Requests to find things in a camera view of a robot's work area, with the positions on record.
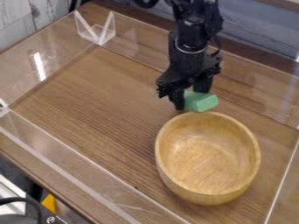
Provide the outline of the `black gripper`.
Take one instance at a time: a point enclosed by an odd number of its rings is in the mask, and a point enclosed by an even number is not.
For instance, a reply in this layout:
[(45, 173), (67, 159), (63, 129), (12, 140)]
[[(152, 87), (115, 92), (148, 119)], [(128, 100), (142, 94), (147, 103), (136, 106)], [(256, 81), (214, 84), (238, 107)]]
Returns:
[(220, 73), (220, 51), (207, 54), (183, 52), (176, 44), (176, 32), (168, 34), (170, 66), (156, 79), (156, 93), (168, 97), (176, 110), (184, 110), (184, 90), (192, 88), (196, 93), (211, 91), (214, 76)]

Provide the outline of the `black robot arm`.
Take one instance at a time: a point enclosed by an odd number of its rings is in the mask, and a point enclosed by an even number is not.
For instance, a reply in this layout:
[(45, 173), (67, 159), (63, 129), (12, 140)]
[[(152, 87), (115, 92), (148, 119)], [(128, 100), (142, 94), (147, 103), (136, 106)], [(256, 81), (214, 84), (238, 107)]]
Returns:
[(175, 109), (206, 112), (219, 104), (211, 93), (220, 73), (223, 26), (219, 0), (164, 0), (172, 6), (176, 27), (168, 33), (170, 66), (156, 79), (156, 93)]

